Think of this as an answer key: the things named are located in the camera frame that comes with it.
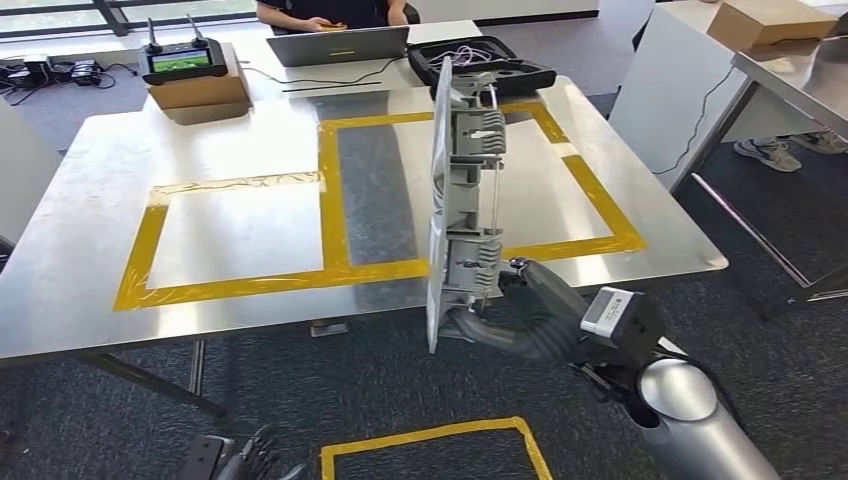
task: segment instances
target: laptop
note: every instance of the laptop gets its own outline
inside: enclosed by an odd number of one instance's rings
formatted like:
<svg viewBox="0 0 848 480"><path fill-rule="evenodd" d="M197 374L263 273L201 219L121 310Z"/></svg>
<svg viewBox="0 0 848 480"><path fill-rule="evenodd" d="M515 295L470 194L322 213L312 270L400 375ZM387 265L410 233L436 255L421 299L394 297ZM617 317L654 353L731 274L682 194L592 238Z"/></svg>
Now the laptop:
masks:
<svg viewBox="0 0 848 480"><path fill-rule="evenodd" d="M305 67L401 57L407 38L408 26L379 27L271 37L268 45L284 67Z"/></svg>

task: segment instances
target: yellow tape square on floor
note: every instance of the yellow tape square on floor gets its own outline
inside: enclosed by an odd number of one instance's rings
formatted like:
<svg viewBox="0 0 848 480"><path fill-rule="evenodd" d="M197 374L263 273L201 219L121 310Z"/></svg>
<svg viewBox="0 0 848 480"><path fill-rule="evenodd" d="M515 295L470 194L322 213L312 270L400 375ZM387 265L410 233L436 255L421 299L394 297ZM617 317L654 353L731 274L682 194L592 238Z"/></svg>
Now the yellow tape square on floor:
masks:
<svg viewBox="0 0 848 480"><path fill-rule="evenodd" d="M527 422L520 417L454 423L427 430L418 430L416 432L401 433L388 437L372 438L369 440L360 440L356 442L340 443L337 445L322 447L321 480L335 480L335 459L339 455L394 447L413 442L424 442L449 435L512 428L518 430L524 437L524 447L527 449L527 455L530 457L530 462L533 464L533 469L536 471L536 476L539 480L552 480L551 472L548 470L548 465L545 463L544 457L542 457L542 452L539 450L536 440L533 438L533 433L530 431L530 427L527 425Z"/></svg>

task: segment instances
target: person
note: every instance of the person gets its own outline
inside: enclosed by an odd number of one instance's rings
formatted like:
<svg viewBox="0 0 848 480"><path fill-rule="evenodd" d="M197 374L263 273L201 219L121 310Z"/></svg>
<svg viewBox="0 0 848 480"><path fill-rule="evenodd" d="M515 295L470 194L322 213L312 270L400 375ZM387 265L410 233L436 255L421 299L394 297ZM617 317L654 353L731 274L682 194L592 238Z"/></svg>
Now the person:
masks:
<svg viewBox="0 0 848 480"><path fill-rule="evenodd" d="M289 33L323 32L406 25L405 6L406 0L258 0L256 16Z"/></svg>
<svg viewBox="0 0 848 480"><path fill-rule="evenodd" d="M733 150L739 155L757 159L778 172L791 173L801 168L801 162L789 151L788 142L825 155L848 153L848 142L830 131L742 140L733 145Z"/></svg>
<svg viewBox="0 0 848 480"><path fill-rule="evenodd" d="M848 35L848 13L843 14L833 30L832 37ZM845 52L836 44L823 44L817 56L823 61L815 61L810 72L810 82L815 82L817 77L828 75L828 65L840 65L848 63ZM848 142L839 135L825 130L816 133L805 133L801 135L790 135L788 137L769 137L752 140L743 140L733 145L733 150L739 155L755 158L760 162L779 172L794 172L801 168L801 162L789 152L789 144L792 142L813 152L825 155L839 155L848 153Z"/></svg>

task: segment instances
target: cable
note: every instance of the cable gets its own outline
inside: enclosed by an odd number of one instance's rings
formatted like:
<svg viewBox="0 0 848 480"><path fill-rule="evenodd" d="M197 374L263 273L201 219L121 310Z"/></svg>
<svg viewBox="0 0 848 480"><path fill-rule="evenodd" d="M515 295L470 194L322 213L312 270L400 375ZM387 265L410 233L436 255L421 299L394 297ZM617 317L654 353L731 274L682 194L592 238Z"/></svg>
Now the cable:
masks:
<svg viewBox="0 0 848 480"><path fill-rule="evenodd" d="M128 66L124 65L123 63L113 63L113 64L109 65L108 67L104 68L103 71L108 72L109 70L112 70L114 67L124 68L128 72L132 73L134 77L138 76L138 70L135 70L134 68L128 67Z"/></svg>
<svg viewBox="0 0 848 480"><path fill-rule="evenodd" d="M39 91L39 90L43 89L44 87L47 87L47 86L49 86L49 85L50 85L50 79L51 79L51 77L50 77L50 73L47 71L47 68L45 68L44 66L42 66L42 67L41 67L41 72L44 74L44 81L41 83L41 85L39 85L38 87L36 87L36 88L32 89L32 91L31 91L31 92L29 92L29 93L27 93L26 95L24 95L24 97L23 97L23 98L21 98L20 100L18 100L18 101L16 101L16 102L14 102L14 103L10 103L10 104L9 104L9 106L11 106L11 107L17 107L18 105L20 105L20 104L24 103L24 102L26 101L26 99L28 99L29 97L31 97L31 96L33 96L33 95L35 95L35 92L37 92L37 91Z"/></svg>
<svg viewBox="0 0 848 480"><path fill-rule="evenodd" d="M693 367L704 372L704 375L706 375L707 378L709 378L710 381L713 382L713 386L715 386L716 391L718 391L722 400L724 400L724 404L725 406L727 406L727 410L730 412L730 415L733 417L734 420L736 420L736 423L739 424L739 428L741 428L742 431L746 434L748 433L748 428L742 421L742 416L739 415L739 409L736 408L736 404L733 402L733 398L730 396L730 393L727 391L727 389L725 389L724 386L721 384L721 381L719 381L718 375L716 375L716 373L710 367L705 365L700 360L695 360L689 355L686 355L685 353L672 352L671 350L668 350L667 348L661 345L657 345L657 351L662 355L665 355L666 357L690 363Z"/></svg>
<svg viewBox="0 0 848 480"><path fill-rule="evenodd" d="M662 170L660 172L651 171L651 173L653 173L654 175L662 175L664 173L668 173L676 169L680 165L680 162L683 161L683 158L689 154L689 151L692 149L692 142L698 136L698 129L701 127L701 122L704 121L704 117L706 117L707 115L707 102L710 99L710 95L712 95L716 90L718 90L719 87L724 85L724 82L726 82L727 79L730 78L730 74L733 73L734 68L735 67L731 66L730 70L727 71L727 74L724 75L724 78L722 78L720 82L718 82L713 88L710 89L709 92L707 92L706 95L704 95L704 101L701 103L701 116L699 116L698 121L695 122L695 131L692 132L692 136L689 137L688 141L686 141L686 150L684 150L683 153L681 153L680 156L677 157L677 161L675 161L674 165L672 165L671 167L666 168L665 170Z"/></svg>
<svg viewBox="0 0 848 480"><path fill-rule="evenodd" d="M256 73L259 73L259 74L265 76L266 78L269 78L269 79L279 83L280 85L289 85L289 84L292 84L292 83L300 83L300 82L330 83L330 84L333 84L333 85L356 85L357 83L365 80L368 77L373 77L374 75L379 75L379 74L385 72L386 69L389 68L389 65L391 65L392 63L394 63L394 62L396 62L396 61L398 61L402 58L405 58L405 57L404 56L395 57L395 58L389 60L388 62L386 62L386 64L383 65L383 68L377 70L376 72L366 73L365 75L362 75L361 77L357 78L356 80L351 80L351 81L312 80L312 79L308 79L308 78L304 78L302 80L280 80L278 78L272 77L271 75L268 75L267 73L263 72L262 70L259 70L258 68L244 67L243 69L244 70L252 70Z"/></svg>
<svg viewBox="0 0 848 480"><path fill-rule="evenodd" d="M93 76L93 77L101 77L101 78L102 78L102 77L109 77L109 78L111 78L111 79L112 79L112 83L110 83L109 85L107 85L107 86L105 86L105 87L104 87L104 86L101 86L101 85L94 85L94 84L92 84L92 86L93 86L94 88L99 88L100 90L108 90L108 89L110 89L110 88L114 87L115 85L117 85L117 83L118 83L118 80L116 80L116 79L115 79L115 77L113 77L112 75L109 75L109 74L108 74L108 73L106 73L106 72L97 72L97 74L92 75L92 76Z"/></svg>
<svg viewBox="0 0 848 480"><path fill-rule="evenodd" d="M9 106L11 106L11 107L17 107L18 105L20 105L20 104L24 103L24 102L26 101L26 99L27 99L27 98L29 98L29 97L31 97L31 96L33 96L33 95L35 95L35 92L37 92L37 91L41 90L42 88L44 88L44 87L37 87L37 88L32 89L32 91L31 91L31 92L29 92L29 93L27 93L26 95L24 95L24 97L23 97L22 99L18 100L18 101L17 101L17 102L15 102L15 103L10 103L10 104L9 104Z"/></svg>
<svg viewBox="0 0 848 480"><path fill-rule="evenodd" d="M451 64L457 67L466 67L474 63L475 57L479 58L481 62L491 62L495 59L503 60L500 55L496 55L488 50L462 45L456 50L448 50L436 55L427 63L429 63L431 67L439 67L442 64L441 60L447 56L451 57Z"/></svg>

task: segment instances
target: masking tape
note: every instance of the masking tape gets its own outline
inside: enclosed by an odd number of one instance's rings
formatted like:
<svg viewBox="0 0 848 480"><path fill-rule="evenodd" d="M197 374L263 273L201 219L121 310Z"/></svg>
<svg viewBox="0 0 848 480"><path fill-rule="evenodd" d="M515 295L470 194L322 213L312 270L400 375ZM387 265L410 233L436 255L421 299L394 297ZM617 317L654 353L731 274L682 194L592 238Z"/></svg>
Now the masking tape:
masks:
<svg viewBox="0 0 848 480"><path fill-rule="evenodd" d="M530 113L551 143L568 144L568 137L540 102L504 104L504 113ZM115 310L153 307L174 303L285 292L309 288L416 278L427 275L426 259L350 265L339 167L338 129L427 121L429 112L375 115L346 119L322 120L319 125L319 172L267 175L245 179L219 180L185 185L155 187L145 210L127 268L115 299ZM611 236L576 241L510 247L506 258L527 257L539 261L634 251L645 248L639 233L618 208L615 201L595 177L580 155L563 157L563 163L585 192L587 198L607 224ZM324 270L239 278L194 285L147 289L153 256L162 234L169 198L176 194L214 190L278 186L299 182L321 182L321 241Z"/></svg>
<svg viewBox="0 0 848 480"><path fill-rule="evenodd" d="M335 457L350 453L359 453L369 450L377 450L386 447L395 447L407 443L423 442L435 438L447 437L471 432L482 432L486 430L517 429L524 437L524 447L533 464L533 469L539 480L552 480L551 472L545 463L542 452L533 438L533 433L527 422L520 417L498 418L492 420L476 420L473 422L455 423L441 427L418 430L416 432L401 433L388 437L372 438L338 445L329 445L321 448L321 480L335 480Z"/></svg>

